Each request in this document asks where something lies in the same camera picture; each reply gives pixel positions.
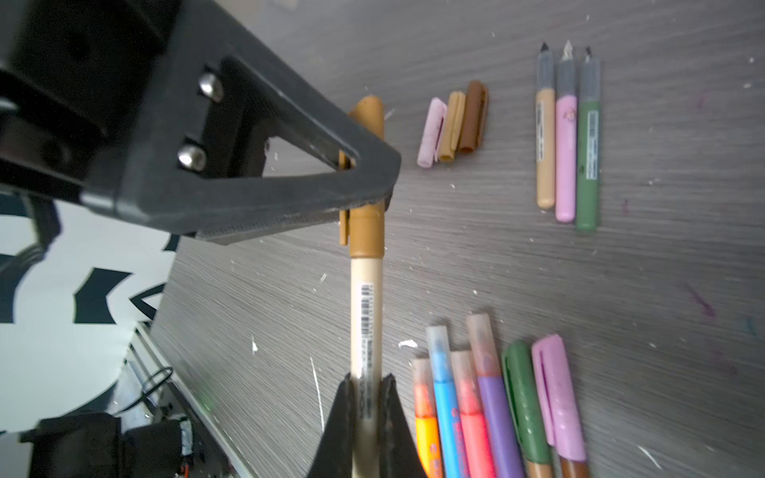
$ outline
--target green marker cap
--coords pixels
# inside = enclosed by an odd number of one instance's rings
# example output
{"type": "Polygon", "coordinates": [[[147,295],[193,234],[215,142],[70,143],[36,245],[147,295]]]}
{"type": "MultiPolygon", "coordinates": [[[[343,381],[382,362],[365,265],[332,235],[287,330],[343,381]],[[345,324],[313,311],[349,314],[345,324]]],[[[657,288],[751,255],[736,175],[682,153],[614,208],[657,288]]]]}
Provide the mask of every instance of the green marker cap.
{"type": "Polygon", "coordinates": [[[531,349],[522,340],[511,343],[502,354],[502,364],[507,399],[523,456],[533,463],[552,464],[536,394],[531,349]]]}

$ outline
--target white label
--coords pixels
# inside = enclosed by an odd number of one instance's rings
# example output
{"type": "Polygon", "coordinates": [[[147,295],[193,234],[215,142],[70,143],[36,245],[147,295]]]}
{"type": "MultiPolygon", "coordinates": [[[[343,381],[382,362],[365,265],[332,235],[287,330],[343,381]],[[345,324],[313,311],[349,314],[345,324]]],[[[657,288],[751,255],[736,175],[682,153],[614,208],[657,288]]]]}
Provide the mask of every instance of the white label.
{"type": "Polygon", "coordinates": [[[359,285],[359,322],[361,326],[361,376],[359,377],[359,415],[372,417],[372,374],[374,369],[375,285],[359,285]]]}
{"type": "Polygon", "coordinates": [[[587,113],[587,179],[597,180],[598,111],[587,113]]]}
{"type": "Polygon", "coordinates": [[[545,104],[536,103],[536,162],[545,159],[545,104]]]}

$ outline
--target orange marker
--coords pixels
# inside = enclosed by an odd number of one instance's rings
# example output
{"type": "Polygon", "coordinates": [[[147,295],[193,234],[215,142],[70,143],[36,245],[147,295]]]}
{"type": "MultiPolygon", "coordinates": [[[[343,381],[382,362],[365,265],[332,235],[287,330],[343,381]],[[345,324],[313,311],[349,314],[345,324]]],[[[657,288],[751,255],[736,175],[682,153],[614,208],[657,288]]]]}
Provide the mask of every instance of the orange marker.
{"type": "Polygon", "coordinates": [[[451,368],[454,370],[454,383],[457,386],[457,401],[460,404],[470,478],[495,478],[486,418],[483,417],[473,368],[473,353],[470,350],[452,352],[451,368]]]}
{"type": "Polygon", "coordinates": [[[433,373],[430,359],[414,359],[415,370],[415,428],[417,453],[428,478],[442,478],[441,446],[438,444],[438,419],[435,414],[433,373]]]}

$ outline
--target wooden table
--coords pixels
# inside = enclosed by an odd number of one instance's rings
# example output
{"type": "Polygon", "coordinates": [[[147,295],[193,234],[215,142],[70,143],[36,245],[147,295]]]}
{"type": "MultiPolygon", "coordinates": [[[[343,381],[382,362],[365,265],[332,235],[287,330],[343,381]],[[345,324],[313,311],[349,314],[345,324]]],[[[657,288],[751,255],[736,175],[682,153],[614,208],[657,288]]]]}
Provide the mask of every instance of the wooden table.
{"type": "MultiPolygon", "coordinates": [[[[389,111],[383,368],[410,425],[425,327],[465,346],[464,317],[488,311],[498,346],[564,337],[593,476],[763,475],[764,3],[274,1],[225,3],[341,108],[373,93],[389,111]],[[591,236],[534,199],[536,52],[567,39],[604,65],[591,236]],[[484,147],[422,170],[430,98],[472,79],[484,147]]],[[[266,173],[314,171],[304,156],[274,141],[266,173]]],[[[181,242],[153,335],[259,476],[312,460],[317,387],[326,416],[350,366],[349,273],[335,224],[181,242]]]]}

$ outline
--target red marker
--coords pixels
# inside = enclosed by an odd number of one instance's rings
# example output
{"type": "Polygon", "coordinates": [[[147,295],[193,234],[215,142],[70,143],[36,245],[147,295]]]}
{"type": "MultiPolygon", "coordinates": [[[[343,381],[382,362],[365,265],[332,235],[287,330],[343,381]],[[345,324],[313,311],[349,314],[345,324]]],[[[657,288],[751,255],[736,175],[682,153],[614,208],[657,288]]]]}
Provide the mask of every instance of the red marker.
{"type": "Polygon", "coordinates": [[[460,404],[470,478],[496,478],[486,418],[483,417],[473,368],[473,354],[469,350],[452,352],[451,366],[454,370],[454,384],[457,386],[457,402],[460,404]]]}

